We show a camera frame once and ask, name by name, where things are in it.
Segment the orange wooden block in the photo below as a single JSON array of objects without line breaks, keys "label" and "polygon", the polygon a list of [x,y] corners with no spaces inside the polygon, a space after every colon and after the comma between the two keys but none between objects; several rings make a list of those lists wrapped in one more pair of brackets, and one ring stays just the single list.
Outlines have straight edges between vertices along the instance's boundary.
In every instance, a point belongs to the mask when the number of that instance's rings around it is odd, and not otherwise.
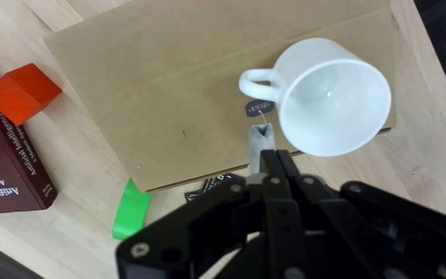
[{"label": "orange wooden block", "polygon": [[31,63],[0,78],[0,113],[21,126],[61,93],[62,89]]}]

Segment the flat brown cardboard box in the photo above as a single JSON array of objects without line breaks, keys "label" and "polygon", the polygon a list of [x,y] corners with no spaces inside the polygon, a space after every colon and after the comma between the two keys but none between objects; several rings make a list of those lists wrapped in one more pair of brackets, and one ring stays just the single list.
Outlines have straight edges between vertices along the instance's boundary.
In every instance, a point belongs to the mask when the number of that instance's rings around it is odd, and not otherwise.
[{"label": "flat brown cardboard box", "polygon": [[391,0],[134,0],[55,32],[51,54],[142,192],[246,168],[248,69],[323,37],[394,85]]}]

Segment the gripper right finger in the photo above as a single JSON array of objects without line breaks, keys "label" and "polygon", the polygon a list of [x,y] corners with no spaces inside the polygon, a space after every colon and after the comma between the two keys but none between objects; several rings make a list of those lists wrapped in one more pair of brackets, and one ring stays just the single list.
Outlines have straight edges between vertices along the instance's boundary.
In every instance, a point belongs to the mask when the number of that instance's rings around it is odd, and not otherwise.
[{"label": "gripper right finger", "polygon": [[306,236],[351,279],[446,279],[446,214],[360,181],[332,189],[276,152]]}]

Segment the green tape roll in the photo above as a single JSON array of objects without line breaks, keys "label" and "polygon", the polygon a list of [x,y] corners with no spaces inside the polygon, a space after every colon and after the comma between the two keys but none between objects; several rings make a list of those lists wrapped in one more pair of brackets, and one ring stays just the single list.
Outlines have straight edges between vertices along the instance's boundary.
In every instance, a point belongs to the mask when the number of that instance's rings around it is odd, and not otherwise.
[{"label": "green tape roll", "polygon": [[133,180],[129,179],[113,223],[113,239],[125,240],[144,227],[151,199],[151,193],[140,192]]}]

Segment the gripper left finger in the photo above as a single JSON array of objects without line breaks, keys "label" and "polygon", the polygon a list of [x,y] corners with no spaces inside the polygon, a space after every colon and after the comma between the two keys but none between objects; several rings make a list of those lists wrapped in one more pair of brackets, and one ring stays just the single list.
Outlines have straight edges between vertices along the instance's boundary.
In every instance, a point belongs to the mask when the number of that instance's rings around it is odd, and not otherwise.
[{"label": "gripper left finger", "polygon": [[240,249],[222,278],[306,279],[309,256],[292,186],[299,177],[286,150],[265,150],[246,185],[224,182],[124,240],[119,279],[195,279]]}]

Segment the black tea bag wrapper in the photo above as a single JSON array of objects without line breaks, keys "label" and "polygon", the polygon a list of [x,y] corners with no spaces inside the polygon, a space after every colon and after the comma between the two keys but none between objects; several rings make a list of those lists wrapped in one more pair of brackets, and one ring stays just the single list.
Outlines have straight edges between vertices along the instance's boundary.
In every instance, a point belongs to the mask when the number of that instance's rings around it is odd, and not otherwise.
[{"label": "black tea bag wrapper", "polygon": [[198,198],[199,196],[203,195],[207,191],[213,189],[214,187],[220,185],[221,183],[232,182],[238,185],[245,185],[245,181],[246,181],[245,177],[234,173],[219,175],[205,180],[202,189],[184,193],[184,197],[187,202],[190,202],[193,201],[195,198]]}]

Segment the white mug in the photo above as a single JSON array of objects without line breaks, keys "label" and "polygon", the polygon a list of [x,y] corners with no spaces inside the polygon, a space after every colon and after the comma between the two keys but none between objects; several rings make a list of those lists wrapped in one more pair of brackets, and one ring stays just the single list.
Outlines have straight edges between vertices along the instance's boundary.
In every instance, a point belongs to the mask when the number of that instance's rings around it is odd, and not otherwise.
[{"label": "white mug", "polygon": [[361,148],[379,133],[391,111],[385,76],[325,38],[292,44],[273,68],[248,69],[238,85],[251,98],[274,102],[287,141],[316,157]]}]

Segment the grey tea bag with tag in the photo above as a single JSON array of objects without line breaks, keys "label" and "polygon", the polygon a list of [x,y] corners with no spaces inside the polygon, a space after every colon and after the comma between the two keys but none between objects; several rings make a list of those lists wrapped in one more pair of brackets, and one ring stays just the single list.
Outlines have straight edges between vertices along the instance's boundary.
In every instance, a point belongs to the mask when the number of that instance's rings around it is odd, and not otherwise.
[{"label": "grey tea bag with tag", "polygon": [[274,110],[274,103],[265,100],[253,100],[246,104],[248,118],[261,118],[264,123],[252,125],[249,129],[249,170],[250,174],[260,173],[260,157],[263,150],[275,150],[275,133],[265,114]]}]

